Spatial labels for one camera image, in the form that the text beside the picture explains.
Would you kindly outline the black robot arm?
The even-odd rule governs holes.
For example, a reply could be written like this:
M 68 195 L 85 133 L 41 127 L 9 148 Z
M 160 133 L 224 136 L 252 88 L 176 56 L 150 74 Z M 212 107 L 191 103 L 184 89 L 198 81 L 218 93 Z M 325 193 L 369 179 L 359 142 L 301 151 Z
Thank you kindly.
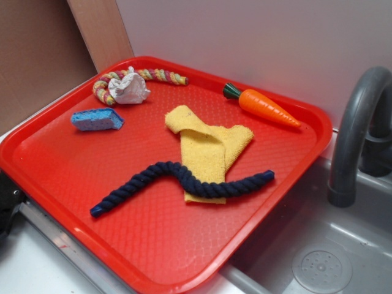
M 1 241 L 9 235 L 24 197 L 23 191 L 1 171 Z

